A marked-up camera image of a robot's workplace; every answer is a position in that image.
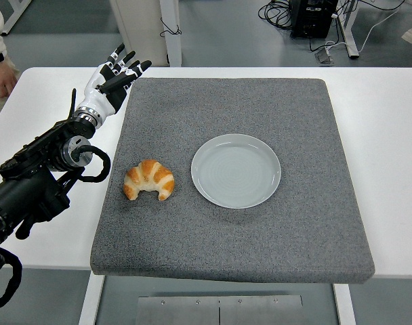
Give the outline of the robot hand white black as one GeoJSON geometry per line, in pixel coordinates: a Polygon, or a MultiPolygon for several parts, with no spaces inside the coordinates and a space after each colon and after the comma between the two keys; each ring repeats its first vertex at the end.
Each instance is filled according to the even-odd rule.
{"type": "Polygon", "coordinates": [[[120,44],[97,67],[85,87],[84,100],[74,111],[75,116],[87,116],[99,127],[121,109],[133,83],[152,66],[149,60],[134,61],[134,51],[123,55],[124,49],[125,45],[120,44]]]}

